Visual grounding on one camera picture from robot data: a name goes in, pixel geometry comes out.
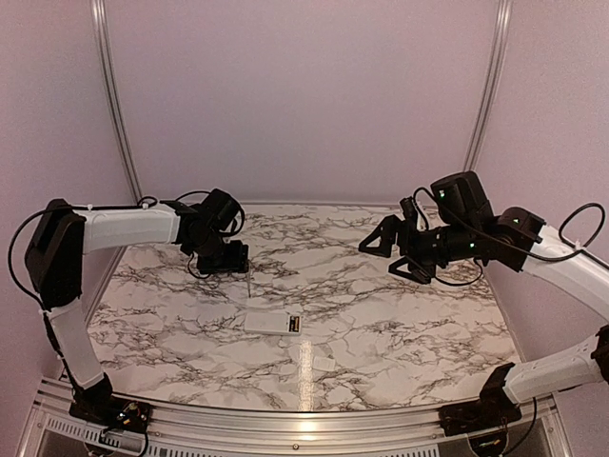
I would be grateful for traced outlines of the white remote control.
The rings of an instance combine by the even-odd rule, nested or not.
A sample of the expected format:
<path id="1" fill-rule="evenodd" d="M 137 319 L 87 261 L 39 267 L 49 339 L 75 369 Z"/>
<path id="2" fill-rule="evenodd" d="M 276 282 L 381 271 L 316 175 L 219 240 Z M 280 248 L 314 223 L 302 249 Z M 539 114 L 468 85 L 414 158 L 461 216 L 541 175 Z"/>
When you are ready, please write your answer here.
<path id="1" fill-rule="evenodd" d="M 294 314 L 250 312 L 244 320 L 244 331 L 263 335 L 300 335 L 289 333 L 288 317 Z"/>

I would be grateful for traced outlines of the white battery cover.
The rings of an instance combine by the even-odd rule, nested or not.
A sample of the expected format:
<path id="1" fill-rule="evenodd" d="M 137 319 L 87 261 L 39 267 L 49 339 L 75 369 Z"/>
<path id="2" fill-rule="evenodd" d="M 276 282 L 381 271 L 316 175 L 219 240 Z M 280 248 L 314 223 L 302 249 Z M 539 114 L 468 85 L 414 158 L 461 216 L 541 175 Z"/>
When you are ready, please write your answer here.
<path id="1" fill-rule="evenodd" d="M 336 362 L 331 358 L 315 357 L 312 364 L 313 368 L 320 371 L 333 371 Z"/>

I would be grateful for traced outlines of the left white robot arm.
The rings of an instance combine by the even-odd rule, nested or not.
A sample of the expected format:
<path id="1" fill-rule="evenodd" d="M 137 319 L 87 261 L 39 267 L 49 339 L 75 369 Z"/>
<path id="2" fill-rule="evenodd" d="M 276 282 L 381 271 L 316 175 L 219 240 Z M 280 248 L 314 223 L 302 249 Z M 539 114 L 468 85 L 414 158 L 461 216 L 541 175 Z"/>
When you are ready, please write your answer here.
<path id="1" fill-rule="evenodd" d="M 73 206 L 54 199 L 35 212 L 24 263 L 31 286 L 15 285 L 43 313 L 51 344 L 82 406 L 101 424 L 119 417 L 120 403 L 94 352 L 82 313 L 83 258 L 97 250 L 176 245 L 196 260 L 197 275 L 249 270 L 248 247 L 237 240 L 246 214 L 227 192 L 213 189 L 202 202 L 158 200 L 137 206 Z"/>

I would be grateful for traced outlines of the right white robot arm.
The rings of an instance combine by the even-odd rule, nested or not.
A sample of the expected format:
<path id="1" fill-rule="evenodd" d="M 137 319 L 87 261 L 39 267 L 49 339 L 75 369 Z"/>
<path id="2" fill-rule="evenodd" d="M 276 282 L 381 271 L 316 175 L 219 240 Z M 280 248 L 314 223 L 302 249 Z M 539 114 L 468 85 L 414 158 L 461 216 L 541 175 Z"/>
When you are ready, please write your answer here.
<path id="1" fill-rule="evenodd" d="M 526 209 L 512 207 L 494 214 L 473 171 L 446 176 L 426 193 L 437 205 L 441 227 L 430 228 L 414 197 L 404 198 L 403 215 L 383 218 L 359 250 L 388 258 L 396 249 L 400 257 L 389 272 L 423 285 L 452 262 L 499 262 L 563 290 L 602 318 L 608 316 L 608 265 L 586 245 L 567 240 L 561 229 Z M 471 407 L 472 419 L 482 427 L 494 425 L 509 404 L 607 381 L 608 328 L 552 355 L 498 368 L 494 375 Z"/>

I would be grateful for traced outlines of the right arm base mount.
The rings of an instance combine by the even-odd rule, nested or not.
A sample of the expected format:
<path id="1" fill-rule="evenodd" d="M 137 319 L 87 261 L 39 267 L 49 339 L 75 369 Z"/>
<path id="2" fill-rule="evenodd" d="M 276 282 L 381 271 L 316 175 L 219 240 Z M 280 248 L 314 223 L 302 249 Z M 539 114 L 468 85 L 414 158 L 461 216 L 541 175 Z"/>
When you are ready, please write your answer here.
<path id="1" fill-rule="evenodd" d="M 490 400 L 474 400 L 446 405 L 439 409 L 440 426 L 446 436 L 504 427 L 522 418 L 521 410 Z"/>

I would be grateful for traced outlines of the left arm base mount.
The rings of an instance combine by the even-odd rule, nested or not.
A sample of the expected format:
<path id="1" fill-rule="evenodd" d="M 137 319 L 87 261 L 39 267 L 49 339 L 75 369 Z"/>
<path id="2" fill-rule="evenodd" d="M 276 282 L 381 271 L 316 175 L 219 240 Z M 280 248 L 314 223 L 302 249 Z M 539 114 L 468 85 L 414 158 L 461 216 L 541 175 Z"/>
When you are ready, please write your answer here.
<path id="1" fill-rule="evenodd" d="M 109 430 L 120 429 L 134 433 L 147 431 L 150 413 L 149 403 L 117 397 L 110 397 L 107 402 L 95 406 L 72 403 L 69 408 L 72 417 Z"/>

